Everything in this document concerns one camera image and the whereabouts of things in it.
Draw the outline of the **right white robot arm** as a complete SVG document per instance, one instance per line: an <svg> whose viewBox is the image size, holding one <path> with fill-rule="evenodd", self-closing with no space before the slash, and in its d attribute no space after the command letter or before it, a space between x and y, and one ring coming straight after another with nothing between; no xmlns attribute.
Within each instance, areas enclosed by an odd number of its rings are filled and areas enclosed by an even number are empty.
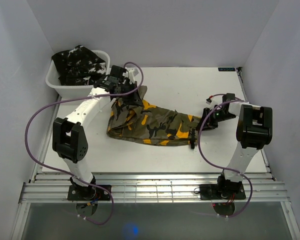
<svg viewBox="0 0 300 240"><path fill-rule="evenodd" d="M210 96L206 102L197 131L216 129L220 122L238 119L235 137L237 145L227 167L222 169L215 184L201 184L201 200L246 199L243 174L252 158L273 138L273 109L258 106L236 97L233 93L221 94L222 102L217 103Z"/></svg>

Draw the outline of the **yellow green camouflage trousers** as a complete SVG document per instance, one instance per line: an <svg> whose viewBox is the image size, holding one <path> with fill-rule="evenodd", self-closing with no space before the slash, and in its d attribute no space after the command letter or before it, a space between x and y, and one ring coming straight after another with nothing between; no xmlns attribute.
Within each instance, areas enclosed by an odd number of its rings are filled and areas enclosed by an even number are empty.
<svg viewBox="0 0 300 240"><path fill-rule="evenodd" d="M128 96L117 97L111 106L106 133L117 140L152 146L198 144L201 118L162 108L144 100L148 88L141 86Z"/></svg>

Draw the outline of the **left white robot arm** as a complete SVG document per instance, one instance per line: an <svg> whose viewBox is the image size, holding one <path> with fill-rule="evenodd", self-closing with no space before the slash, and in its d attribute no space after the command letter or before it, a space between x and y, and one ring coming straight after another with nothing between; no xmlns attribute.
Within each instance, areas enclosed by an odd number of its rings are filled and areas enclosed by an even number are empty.
<svg viewBox="0 0 300 240"><path fill-rule="evenodd" d="M57 117L53 122L52 149L66 163L75 192L85 200L93 199L97 194L96 179L86 161L89 144L85 130L95 116L114 98L120 97L127 104L140 106L142 100L138 88L141 85L137 83L135 77L142 73L139 66L127 69L113 65L110 73L102 76L93 85L88 99L66 117Z"/></svg>

